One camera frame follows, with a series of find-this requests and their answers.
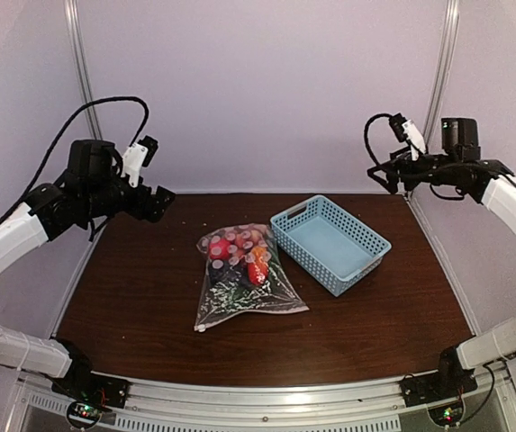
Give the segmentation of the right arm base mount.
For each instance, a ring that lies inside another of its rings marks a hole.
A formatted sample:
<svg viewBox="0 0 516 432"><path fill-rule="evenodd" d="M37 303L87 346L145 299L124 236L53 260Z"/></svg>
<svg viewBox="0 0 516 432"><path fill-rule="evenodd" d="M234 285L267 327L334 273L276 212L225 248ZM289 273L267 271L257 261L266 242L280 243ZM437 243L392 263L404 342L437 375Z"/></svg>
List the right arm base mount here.
<svg viewBox="0 0 516 432"><path fill-rule="evenodd" d="M426 405L436 426L452 428L466 418L463 397L477 389L477 382L473 371L464 369L455 351L449 349L440 354L436 371L406 374L399 386L407 408Z"/></svg>

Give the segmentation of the purple toy eggplant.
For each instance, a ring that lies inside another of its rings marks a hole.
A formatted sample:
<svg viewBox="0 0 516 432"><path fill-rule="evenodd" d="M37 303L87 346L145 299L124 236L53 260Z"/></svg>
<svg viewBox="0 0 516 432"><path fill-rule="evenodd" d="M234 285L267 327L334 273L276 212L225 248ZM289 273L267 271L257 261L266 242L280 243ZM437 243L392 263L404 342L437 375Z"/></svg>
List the purple toy eggplant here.
<svg viewBox="0 0 516 432"><path fill-rule="evenodd" d="M226 284L240 279L239 268L236 265L232 265L229 261L218 259L210 261L207 266L207 272L212 284Z"/></svg>

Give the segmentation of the orange red toy pepper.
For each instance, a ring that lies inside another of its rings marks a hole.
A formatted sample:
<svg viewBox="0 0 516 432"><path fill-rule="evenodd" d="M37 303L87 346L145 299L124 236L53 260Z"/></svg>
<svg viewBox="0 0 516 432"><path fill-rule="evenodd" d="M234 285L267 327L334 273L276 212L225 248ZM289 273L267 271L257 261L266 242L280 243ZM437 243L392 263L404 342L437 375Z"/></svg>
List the orange red toy pepper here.
<svg viewBox="0 0 516 432"><path fill-rule="evenodd" d="M254 285L262 285L268 277L268 254L266 247L253 247L246 255L249 281Z"/></svg>

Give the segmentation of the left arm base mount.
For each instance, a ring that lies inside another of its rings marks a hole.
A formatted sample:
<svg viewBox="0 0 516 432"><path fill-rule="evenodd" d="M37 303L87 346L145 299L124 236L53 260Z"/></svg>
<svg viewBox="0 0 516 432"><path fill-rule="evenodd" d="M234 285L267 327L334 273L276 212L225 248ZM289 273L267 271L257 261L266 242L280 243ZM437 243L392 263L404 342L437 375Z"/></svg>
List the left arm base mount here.
<svg viewBox="0 0 516 432"><path fill-rule="evenodd" d="M130 383L122 378L95 373L91 362L78 357L64 377L50 377L51 389L72 401L66 408L66 421L75 430L96 426L113 409L125 407Z"/></svg>

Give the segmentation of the clear zip top bag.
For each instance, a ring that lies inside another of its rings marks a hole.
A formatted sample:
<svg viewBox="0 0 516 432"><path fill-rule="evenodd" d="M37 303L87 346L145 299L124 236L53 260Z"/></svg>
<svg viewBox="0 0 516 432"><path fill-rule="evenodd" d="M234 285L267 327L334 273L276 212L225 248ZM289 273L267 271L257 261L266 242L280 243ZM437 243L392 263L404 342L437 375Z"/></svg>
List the clear zip top bag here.
<svg viewBox="0 0 516 432"><path fill-rule="evenodd" d="M197 250L205 259L194 331L204 332L240 314L308 311L281 265L275 235L266 224L217 229Z"/></svg>

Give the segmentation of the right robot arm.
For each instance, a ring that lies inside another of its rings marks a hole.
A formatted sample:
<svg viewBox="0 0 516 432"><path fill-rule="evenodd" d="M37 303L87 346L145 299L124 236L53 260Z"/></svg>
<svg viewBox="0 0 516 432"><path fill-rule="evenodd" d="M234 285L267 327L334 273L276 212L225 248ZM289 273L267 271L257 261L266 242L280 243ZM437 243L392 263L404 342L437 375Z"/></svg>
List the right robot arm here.
<svg viewBox="0 0 516 432"><path fill-rule="evenodd" d="M497 362L516 385L516 127L451 116L428 144L413 121L381 112L364 125L364 144L374 125L396 142L384 155L367 147L368 176L409 205L472 332L431 389L447 398L465 370Z"/></svg>

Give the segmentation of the light blue plastic basket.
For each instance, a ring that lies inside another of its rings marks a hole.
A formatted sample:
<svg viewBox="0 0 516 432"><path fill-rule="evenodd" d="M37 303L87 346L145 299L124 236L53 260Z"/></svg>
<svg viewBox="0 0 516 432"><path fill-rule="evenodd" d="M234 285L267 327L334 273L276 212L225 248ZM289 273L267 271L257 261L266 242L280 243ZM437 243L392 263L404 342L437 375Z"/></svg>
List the light blue plastic basket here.
<svg viewBox="0 0 516 432"><path fill-rule="evenodd" d="M323 195L270 219L278 246L335 297L369 275L391 243Z"/></svg>

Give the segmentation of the green toy cucumber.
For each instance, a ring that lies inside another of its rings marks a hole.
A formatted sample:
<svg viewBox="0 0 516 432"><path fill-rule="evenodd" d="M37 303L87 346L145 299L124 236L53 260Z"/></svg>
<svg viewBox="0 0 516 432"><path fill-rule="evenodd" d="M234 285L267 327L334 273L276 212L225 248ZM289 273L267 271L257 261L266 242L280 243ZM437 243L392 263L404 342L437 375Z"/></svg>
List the green toy cucumber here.
<svg viewBox="0 0 516 432"><path fill-rule="evenodd" d="M254 285L246 274L240 273L240 279L229 283L211 283L213 298L220 302L238 302L248 299L270 297L274 294L271 283L266 280L262 285Z"/></svg>

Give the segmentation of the red toy tomato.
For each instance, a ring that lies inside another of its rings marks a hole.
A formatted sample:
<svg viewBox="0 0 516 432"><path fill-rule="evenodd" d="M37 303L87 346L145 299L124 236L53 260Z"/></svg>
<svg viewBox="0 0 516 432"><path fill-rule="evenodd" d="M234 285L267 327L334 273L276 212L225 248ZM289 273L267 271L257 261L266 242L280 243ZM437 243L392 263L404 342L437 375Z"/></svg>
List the red toy tomato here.
<svg viewBox="0 0 516 432"><path fill-rule="evenodd" d="M209 246L209 258L211 259L227 259L230 256L229 247L231 243L221 238Z"/></svg>

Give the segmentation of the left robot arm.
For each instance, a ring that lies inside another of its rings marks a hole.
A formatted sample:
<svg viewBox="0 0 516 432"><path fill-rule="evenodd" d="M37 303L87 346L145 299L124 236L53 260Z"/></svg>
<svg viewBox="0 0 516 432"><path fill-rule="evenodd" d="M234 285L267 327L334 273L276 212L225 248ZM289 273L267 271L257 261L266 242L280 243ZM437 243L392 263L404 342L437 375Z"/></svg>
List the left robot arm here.
<svg viewBox="0 0 516 432"><path fill-rule="evenodd" d="M108 222L124 212L138 221L160 221L175 195L161 186L146 186L140 174L157 150L158 142L150 136L123 153L109 141L74 141L58 179L26 193L0 222L0 274L74 226L95 235L97 218ZM3 326L0 365L62 379L80 400L99 390L91 365L74 347Z"/></svg>

